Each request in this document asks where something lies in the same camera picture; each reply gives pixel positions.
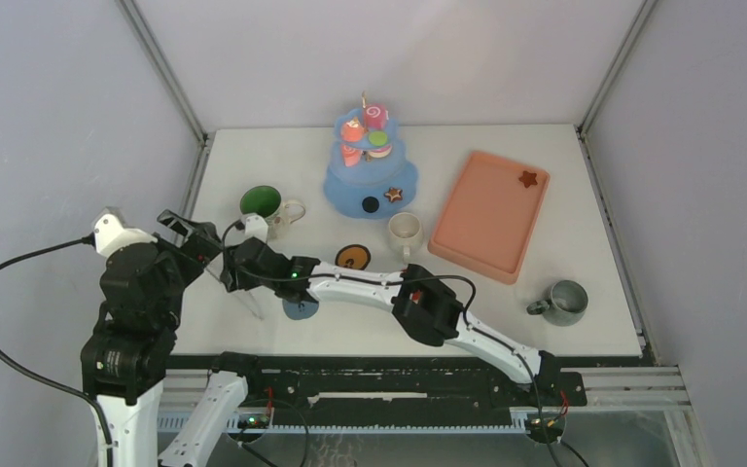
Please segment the green macaron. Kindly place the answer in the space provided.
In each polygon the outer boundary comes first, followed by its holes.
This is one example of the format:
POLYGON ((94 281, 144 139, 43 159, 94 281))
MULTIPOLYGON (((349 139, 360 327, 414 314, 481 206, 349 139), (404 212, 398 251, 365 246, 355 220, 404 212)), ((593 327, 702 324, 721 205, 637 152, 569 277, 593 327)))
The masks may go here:
POLYGON ((367 141, 373 148, 381 148, 390 144, 388 134, 382 130, 369 131, 367 141))

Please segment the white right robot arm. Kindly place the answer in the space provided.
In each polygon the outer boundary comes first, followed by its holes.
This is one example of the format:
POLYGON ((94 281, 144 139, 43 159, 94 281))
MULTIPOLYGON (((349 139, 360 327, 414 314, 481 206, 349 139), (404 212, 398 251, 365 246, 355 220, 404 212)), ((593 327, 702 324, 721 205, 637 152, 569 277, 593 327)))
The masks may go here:
POLYGON ((275 252, 251 229, 259 218, 237 224, 245 239, 223 247, 220 276, 227 291, 264 287, 292 304, 344 303, 391 314, 413 341, 427 346, 451 345, 492 365, 537 405, 549 404, 562 389, 561 367, 554 355, 513 340, 479 320, 469 302, 462 303, 447 286, 451 275, 434 275, 418 264, 395 272, 368 272, 275 252))

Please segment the star-shaped brown cookie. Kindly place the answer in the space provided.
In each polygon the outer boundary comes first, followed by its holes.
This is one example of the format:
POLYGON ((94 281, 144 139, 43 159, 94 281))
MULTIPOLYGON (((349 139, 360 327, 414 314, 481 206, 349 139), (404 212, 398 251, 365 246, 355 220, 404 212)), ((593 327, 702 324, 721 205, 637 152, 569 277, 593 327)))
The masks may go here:
POLYGON ((404 200, 404 191, 398 187, 390 187, 383 195, 389 203, 396 203, 404 200))

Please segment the white speckled mug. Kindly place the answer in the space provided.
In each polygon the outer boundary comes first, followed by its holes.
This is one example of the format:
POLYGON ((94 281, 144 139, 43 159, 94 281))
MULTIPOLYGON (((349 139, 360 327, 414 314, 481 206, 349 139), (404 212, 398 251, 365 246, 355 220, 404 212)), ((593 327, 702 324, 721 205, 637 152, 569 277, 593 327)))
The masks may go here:
POLYGON ((424 243, 420 219, 412 213, 399 212, 389 219, 387 231, 391 249, 408 264, 424 243))

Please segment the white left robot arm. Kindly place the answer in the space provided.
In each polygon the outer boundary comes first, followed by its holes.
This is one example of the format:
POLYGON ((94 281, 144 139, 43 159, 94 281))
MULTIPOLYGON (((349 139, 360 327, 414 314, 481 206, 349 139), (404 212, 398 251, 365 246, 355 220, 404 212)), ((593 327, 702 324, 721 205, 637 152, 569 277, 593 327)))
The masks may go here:
POLYGON ((100 466, 204 466, 236 406, 264 396, 249 369, 215 373, 171 447, 158 447, 166 365, 177 340, 185 290, 222 252, 214 224, 165 210, 160 224, 181 235, 175 245, 128 226, 116 208, 95 220, 91 244, 105 258, 104 300, 81 350, 83 389, 94 403, 100 466))

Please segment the grey speckled mug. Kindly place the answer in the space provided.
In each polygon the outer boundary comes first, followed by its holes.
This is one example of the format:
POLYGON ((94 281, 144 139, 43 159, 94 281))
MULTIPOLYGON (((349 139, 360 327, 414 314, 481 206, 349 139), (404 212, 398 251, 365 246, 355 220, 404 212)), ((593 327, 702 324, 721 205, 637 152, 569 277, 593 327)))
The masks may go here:
POLYGON ((527 306, 526 312, 541 316, 554 326, 568 327, 585 316, 587 307, 587 290, 578 282, 565 279, 555 282, 541 300, 527 306))

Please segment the green-lined floral cream mug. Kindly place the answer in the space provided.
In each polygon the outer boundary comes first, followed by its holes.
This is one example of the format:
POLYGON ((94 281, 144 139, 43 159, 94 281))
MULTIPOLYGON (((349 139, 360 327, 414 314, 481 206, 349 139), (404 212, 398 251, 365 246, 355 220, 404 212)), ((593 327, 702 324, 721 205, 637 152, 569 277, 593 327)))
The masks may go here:
POLYGON ((239 202, 242 214, 257 214, 268 225, 268 238, 284 236, 290 226, 306 214, 306 207, 298 199, 284 199, 280 192, 271 186, 256 186, 246 191, 239 202))

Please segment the magenta swirl roll cake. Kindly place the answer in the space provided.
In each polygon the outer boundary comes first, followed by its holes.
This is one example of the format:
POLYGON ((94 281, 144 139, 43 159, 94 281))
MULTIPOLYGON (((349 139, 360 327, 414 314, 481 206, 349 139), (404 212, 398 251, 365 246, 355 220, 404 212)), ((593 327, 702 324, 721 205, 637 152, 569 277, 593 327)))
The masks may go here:
POLYGON ((363 117, 368 131, 382 131, 388 124, 389 112, 382 104, 371 104, 364 107, 363 117))

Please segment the light pink swirl roll cake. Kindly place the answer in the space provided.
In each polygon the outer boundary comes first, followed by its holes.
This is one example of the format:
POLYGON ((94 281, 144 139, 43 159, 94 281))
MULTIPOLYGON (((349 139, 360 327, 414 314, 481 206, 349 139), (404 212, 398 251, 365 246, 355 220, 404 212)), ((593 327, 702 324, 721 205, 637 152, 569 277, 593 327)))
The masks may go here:
POLYGON ((343 164, 346 167, 351 167, 358 164, 362 158, 363 151, 359 148, 342 144, 340 146, 340 154, 343 164))

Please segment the black sandwich cookie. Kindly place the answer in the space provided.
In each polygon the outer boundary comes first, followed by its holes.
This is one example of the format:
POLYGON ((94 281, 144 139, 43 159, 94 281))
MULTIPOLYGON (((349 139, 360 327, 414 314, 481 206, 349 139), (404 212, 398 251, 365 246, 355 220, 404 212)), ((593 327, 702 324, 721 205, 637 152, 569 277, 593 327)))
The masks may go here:
POLYGON ((375 197, 366 197, 362 200, 362 208, 366 213, 373 214, 380 207, 379 200, 375 197))

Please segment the pink frosted donut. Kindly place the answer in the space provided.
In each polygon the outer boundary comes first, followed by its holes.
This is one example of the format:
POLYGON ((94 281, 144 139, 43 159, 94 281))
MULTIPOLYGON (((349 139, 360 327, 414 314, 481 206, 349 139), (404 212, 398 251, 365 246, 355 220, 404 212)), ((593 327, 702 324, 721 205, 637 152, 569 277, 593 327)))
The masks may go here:
POLYGON ((369 151, 369 156, 371 159, 383 159, 388 157, 391 154, 392 150, 392 145, 383 146, 381 148, 369 151))

